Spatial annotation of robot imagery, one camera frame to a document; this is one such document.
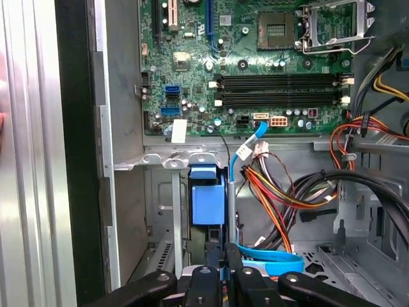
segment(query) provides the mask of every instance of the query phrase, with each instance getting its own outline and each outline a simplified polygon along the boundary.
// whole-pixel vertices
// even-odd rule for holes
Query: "yellow wire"
[[[409,101],[409,97],[405,93],[403,93],[403,92],[401,92],[401,91],[399,91],[399,90],[397,90],[395,88],[392,88],[390,86],[387,86],[387,85],[383,84],[382,83],[382,75],[380,75],[379,77],[377,77],[375,79],[373,87],[374,87],[374,89],[376,91],[379,91],[381,93],[389,94],[389,95],[392,95],[392,96],[397,96],[399,98],[402,98],[405,101]]]
[[[276,187],[274,187],[270,182],[268,182],[261,174],[259,174],[257,171],[254,171],[252,168],[247,168],[247,170],[249,170],[251,173],[253,173],[254,175],[256,175],[260,180],[262,180],[267,186],[269,186],[269,188],[273,189],[277,194],[279,194],[282,198],[288,200],[291,203],[296,203],[297,205],[301,205],[304,207],[308,207],[308,208],[317,208],[317,207],[321,207],[323,205],[326,205],[329,201],[322,201],[321,203],[315,203],[315,204],[310,204],[310,203],[305,203],[299,200],[296,200],[294,198],[291,198],[289,196],[287,196],[287,194],[284,194],[282,191],[278,190]]]
[[[363,119],[364,117],[363,116],[359,116],[359,117],[357,117],[356,119],[354,119],[354,120],[361,120],[361,119]],[[386,126],[386,124],[384,124],[382,121],[380,121],[379,119],[377,119],[377,118],[375,118],[375,117],[370,117],[370,119],[371,120],[373,120],[374,122],[377,122],[380,126],[382,126],[383,128],[385,128],[385,129],[389,129],[388,128],[388,126]]]
[[[393,91],[394,93],[397,93],[398,95],[402,95],[403,97],[406,97],[405,100],[409,100],[409,97],[408,97],[407,94],[405,94],[405,93],[403,93],[402,91],[399,91],[399,90],[397,90],[397,89],[395,89],[395,88],[393,88],[393,87],[391,87],[391,86],[387,86],[386,84],[383,84],[383,83],[382,83],[382,74],[378,77],[378,84],[379,84],[381,87],[383,87],[383,88],[385,88],[385,89],[387,89],[387,90],[389,90],[389,91]]]

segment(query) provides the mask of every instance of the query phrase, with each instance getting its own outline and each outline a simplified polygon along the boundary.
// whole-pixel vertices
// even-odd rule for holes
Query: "chip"
[[[186,72],[190,69],[190,54],[184,51],[173,53],[173,70],[175,72]]]
[[[260,13],[258,28],[258,49],[293,48],[295,17],[292,13]]]

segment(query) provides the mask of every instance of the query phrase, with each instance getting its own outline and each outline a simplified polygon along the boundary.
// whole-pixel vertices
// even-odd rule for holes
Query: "black clamp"
[[[360,135],[364,138],[366,134],[368,133],[368,125],[369,125],[369,119],[371,118],[371,112],[366,111],[364,112],[364,116],[362,118],[362,124],[360,126]]]

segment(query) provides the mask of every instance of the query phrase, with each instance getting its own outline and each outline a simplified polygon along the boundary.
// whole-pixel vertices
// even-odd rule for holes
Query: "blue pcie slot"
[[[212,50],[217,52],[214,38],[215,33],[213,32],[213,20],[214,20],[213,0],[206,0],[206,34],[210,41]]]
[[[179,107],[161,107],[160,114],[167,115],[167,116],[177,116],[177,115],[180,115],[180,108]]]
[[[165,94],[180,94],[180,86],[165,85]]]

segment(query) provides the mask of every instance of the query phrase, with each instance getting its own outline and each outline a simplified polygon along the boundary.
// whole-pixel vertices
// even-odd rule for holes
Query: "cable tie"
[[[342,159],[343,162],[356,161],[357,160],[357,154],[347,153],[345,155],[342,155],[341,159]]]
[[[335,189],[337,187],[337,185],[333,184],[331,180],[327,180],[327,184],[333,189]]]
[[[362,119],[362,124],[360,126],[360,135],[364,138],[366,134],[368,133],[368,125],[369,125],[369,119],[371,118],[371,112],[366,111],[364,112],[364,117]]]
[[[321,173],[321,175],[322,175],[324,181],[328,181],[328,180],[327,180],[327,174],[325,173],[325,170],[322,169],[320,173]]]

